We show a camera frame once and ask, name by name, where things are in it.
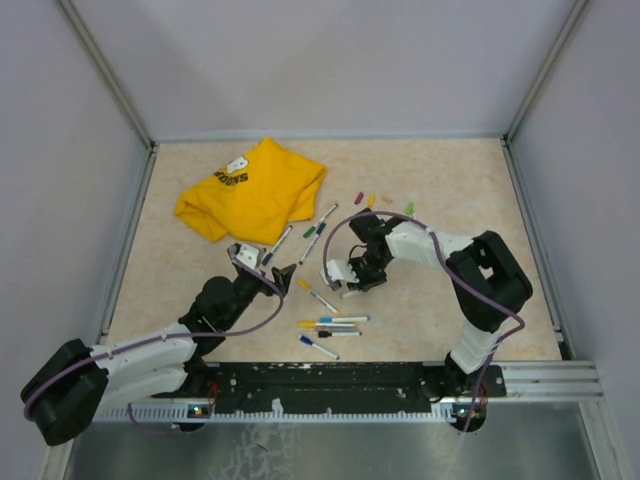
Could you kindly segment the grey cap marker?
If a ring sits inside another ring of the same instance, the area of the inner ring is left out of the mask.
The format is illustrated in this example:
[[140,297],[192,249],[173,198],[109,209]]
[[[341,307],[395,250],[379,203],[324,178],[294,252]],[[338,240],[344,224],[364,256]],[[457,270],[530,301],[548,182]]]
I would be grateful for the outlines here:
[[361,294],[361,293],[362,293],[362,292],[361,292],[361,291],[358,291],[358,290],[346,291],[346,292],[344,292],[344,293],[342,293],[342,294],[341,294],[341,298],[342,298],[342,299],[347,299],[347,298],[351,298],[351,297],[354,297],[354,296],[356,296],[356,295],[359,295],[359,294]]

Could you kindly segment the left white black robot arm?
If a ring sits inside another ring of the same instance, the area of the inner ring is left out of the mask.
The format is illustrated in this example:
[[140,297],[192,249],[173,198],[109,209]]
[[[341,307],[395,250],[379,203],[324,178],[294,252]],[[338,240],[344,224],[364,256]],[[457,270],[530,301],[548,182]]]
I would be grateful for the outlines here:
[[158,332],[110,345],[80,339],[61,345],[23,387],[25,418],[49,446],[84,432],[94,417],[123,404],[165,393],[194,397],[208,384],[197,363],[228,338],[253,333],[265,321],[237,330],[235,323],[258,295],[284,300],[295,265],[269,274],[237,265],[237,276],[214,276],[188,312]]

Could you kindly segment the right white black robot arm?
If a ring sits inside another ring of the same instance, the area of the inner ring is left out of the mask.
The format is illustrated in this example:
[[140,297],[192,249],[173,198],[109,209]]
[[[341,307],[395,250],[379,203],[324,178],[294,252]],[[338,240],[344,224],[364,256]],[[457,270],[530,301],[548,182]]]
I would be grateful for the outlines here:
[[327,284],[367,292],[386,282],[386,269],[394,260],[445,273],[464,322],[443,366],[425,383],[437,397],[477,394],[499,346],[524,329],[520,311],[533,294],[502,237],[494,231],[475,237],[446,234],[406,214],[371,209],[345,222],[364,252],[346,261],[325,258]]

